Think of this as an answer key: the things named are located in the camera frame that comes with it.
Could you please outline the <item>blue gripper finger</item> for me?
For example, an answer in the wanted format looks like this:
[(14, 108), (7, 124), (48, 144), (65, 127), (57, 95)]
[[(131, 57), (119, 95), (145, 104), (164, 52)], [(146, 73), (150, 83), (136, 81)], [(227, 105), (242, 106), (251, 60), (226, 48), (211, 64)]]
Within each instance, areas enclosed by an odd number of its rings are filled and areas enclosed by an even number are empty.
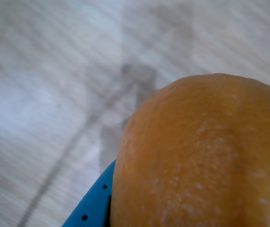
[(113, 161), (91, 186), (63, 227), (109, 227), (112, 196)]

